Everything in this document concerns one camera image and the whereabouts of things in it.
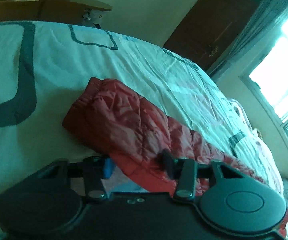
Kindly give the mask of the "grey-blue left curtain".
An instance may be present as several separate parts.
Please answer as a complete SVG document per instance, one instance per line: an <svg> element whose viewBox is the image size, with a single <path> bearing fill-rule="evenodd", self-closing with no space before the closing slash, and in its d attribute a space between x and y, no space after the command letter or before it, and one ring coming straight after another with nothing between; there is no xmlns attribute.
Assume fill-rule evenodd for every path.
<svg viewBox="0 0 288 240"><path fill-rule="evenodd" d="M246 26L207 71L218 79L272 29L281 26L288 18L288 0L262 0Z"/></svg>

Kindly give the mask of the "round wooden table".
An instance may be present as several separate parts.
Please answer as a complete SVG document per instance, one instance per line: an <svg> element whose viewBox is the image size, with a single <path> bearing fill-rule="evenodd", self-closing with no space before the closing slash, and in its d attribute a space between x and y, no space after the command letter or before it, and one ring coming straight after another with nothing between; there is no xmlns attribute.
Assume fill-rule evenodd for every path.
<svg viewBox="0 0 288 240"><path fill-rule="evenodd" d="M0 22L45 21L98 27L112 8L97 0L0 0Z"/></svg>

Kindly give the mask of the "dark wooden door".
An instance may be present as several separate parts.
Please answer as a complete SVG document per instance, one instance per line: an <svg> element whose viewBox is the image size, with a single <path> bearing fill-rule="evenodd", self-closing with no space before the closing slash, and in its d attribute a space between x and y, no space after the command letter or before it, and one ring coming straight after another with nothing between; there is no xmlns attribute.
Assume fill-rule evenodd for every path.
<svg viewBox="0 0 288 240"><path fill-rule="evenodd" d="M238 37L262 0L198 0L164 48L208 71Z"/></svg>

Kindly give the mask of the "red quilted down jacket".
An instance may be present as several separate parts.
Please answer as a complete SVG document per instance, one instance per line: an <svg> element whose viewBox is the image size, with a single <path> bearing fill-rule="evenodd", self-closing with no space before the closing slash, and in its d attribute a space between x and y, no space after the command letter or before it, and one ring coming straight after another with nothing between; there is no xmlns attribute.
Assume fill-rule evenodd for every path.
<svg viewBox="0 0 288 240"><path fill-rule="evenodd" d="M91 78L62 126L85 146L109 155L129 179L150 192L175 192L175 181L157 165L157 155L169 150L201 164L222 161L284 193L263 143L256 141L246 160L223 152L119 80Z"/></svg>

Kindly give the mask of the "white patterned bed sheet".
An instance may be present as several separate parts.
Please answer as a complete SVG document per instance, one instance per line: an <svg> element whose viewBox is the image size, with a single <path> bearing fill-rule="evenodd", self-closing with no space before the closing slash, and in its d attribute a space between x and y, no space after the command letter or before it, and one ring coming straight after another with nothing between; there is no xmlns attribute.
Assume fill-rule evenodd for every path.
<svg viewBox="0 0 288 240"><path fill-rule="evenodd" d="M56 159L92 154L61 125L92 77L121 81L283 192L267 145L195 63L106 30L23 21L0 23L0 193Z"/></svg>

